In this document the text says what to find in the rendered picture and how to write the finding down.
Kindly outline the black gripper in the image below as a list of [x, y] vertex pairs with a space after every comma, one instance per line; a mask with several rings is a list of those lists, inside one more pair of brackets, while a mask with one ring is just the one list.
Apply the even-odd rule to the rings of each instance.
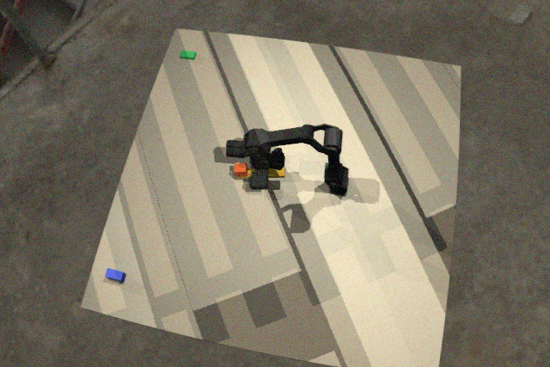
[[267, 154], [266, 154], [266, 158], [262, 162], [254, 162], [250, 158], [251, 168], [254, 168], [254, 171], [252, 171], [252, 176], [250, 177], [250, 188], [251, 189], [267, 189], [268, 188], [269, 171], [265, 170], [267, 160], [268, 160]]

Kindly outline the small green block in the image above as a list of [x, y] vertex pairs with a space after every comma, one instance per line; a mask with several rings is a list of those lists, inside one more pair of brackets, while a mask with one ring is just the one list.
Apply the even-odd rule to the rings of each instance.
[[194, 60], [194, 59], [195, 59], [195, 56], [196, 56], [196, 52], [193, 52], [193, 51], [190, 51], [190, 52], [181, 51], [181, 53], [180, 53], [180, 58], [185, 58], [185, 59]]

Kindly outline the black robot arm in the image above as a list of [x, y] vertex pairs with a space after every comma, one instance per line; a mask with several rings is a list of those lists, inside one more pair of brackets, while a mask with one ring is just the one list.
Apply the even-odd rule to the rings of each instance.
[[[325, 131], [324, 144], [314, 139], [314, 132]], [[266, 170], [269, 168], [281, 170], [284, 167], [285, 156], [282, 148], [271, 152], [271, 147], [287, 144], [310, 144], [320, 153], [328, 155], [325, 165], [324, 179], [330, 188], [330, 194], [346, 196], [348, 187], [348, 168], [340, 163], [342, 130], [335, 125], [303, 125], [301, 127], [268, 132], [264, 129], [251, 129], [244, 134], [243, 141], [228, 140], [226, 156], [245, 158], [250, 156], [254, 162], [262, 162], [266, 158]]]

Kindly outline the blue rectangular block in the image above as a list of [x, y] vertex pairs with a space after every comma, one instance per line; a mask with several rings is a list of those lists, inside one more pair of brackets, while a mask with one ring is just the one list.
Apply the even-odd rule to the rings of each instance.
[[105, 277], [106, 277], [106, 278], [109, 278], [109, 279], [113, 279], [113, 280], [117, 280], [117, 281], [124, 282], [124, 281], [125, 281], [125, 276], [126, 276], [126, 273], [125, 273], [125, 272], [118, 271], [118, 270], [113, 270], [113, 269], [108, 268]]

